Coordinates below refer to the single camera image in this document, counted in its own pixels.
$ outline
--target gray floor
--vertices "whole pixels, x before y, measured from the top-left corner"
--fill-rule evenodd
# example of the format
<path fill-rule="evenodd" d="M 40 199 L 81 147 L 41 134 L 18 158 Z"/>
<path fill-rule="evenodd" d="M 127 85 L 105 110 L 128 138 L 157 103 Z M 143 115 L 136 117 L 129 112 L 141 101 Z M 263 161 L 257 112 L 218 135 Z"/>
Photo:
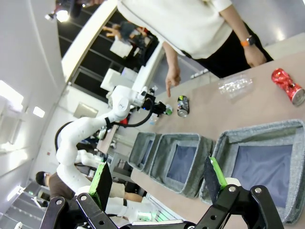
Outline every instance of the gray floor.
<path fill-rule="evenodd" d="M 243 20 L 260 37 L 263 46 L 305 32 L 305 4 L 302 0 L 232 0 Z M 193 60 L 180 57 L 181 83 L 203 67 Z M 151 86 L 156 85 L 156 94 L 165 91 L 168 66 L 163 58 Z"/>

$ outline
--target beige pants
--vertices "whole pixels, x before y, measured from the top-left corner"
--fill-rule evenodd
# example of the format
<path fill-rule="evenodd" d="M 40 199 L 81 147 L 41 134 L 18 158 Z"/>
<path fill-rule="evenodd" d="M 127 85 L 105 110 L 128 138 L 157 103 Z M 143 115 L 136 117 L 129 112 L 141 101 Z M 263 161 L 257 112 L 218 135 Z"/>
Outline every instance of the beige pants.
<path fill-rule="evenodd" d="M 109 197 L 124 198 L 124 196 L 125 196 L 125 185 L 113 182 L 111 185 Z"/>

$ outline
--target smartwatch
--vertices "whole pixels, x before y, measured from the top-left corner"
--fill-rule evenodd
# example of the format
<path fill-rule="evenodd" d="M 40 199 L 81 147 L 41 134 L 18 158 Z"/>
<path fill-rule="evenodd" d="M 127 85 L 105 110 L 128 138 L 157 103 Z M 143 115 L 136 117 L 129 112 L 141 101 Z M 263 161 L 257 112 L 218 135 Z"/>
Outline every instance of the smartwatch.
<path fill-rule="evenodd" d="M 250 35 L 245 41 L 240 42 L 243 47 L 255 44 L 254 36 Z"/>

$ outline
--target can lid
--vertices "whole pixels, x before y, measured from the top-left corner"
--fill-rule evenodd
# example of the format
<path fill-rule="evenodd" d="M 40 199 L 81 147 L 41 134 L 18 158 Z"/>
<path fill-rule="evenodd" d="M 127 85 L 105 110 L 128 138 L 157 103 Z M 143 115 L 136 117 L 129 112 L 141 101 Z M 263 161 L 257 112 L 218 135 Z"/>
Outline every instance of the can lid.
<path fill-rule="evenodd" d="M 188 112 L 186 110 L 183 110 L 183 109 L 178 110 L 177 113 L 182 118 L 185 118 L 188 115 Z"/>
<path fill-rule="evenodd" d="M 292 97 L 291 102 L 293 105 L 299 106 L 304 102 L 304 100 L 305 100 L 305 90 L 303 88 L 300 88 L 298 91 L 296 91 L 296 93 Z"/>

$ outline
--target orange watch band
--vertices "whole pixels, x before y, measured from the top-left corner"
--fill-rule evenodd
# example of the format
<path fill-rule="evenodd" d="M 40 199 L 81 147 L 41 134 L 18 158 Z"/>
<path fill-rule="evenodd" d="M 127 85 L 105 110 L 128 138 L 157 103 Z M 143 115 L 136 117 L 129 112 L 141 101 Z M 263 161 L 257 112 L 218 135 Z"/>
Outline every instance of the orange watch band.
<path fill-rule="evenodd" d="M 249 41 L 243 41 L 243 42 L 240 42 L 242 44 L 243 47 L 245 46 L 249 46 Z"/>

